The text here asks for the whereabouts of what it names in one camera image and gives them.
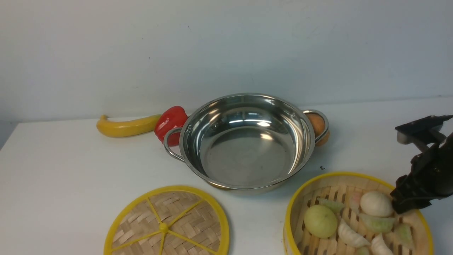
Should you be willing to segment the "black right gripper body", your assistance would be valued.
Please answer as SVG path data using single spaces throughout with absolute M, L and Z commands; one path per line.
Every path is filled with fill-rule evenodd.
M 450 134 L 440 146 L 434 144 L 414 156 L 411 171 L 400 176 L 390 192 L 392 207 L 397 214 L 420 210 L 432 205 L 432 200 L 452 196 L 453 142 Z

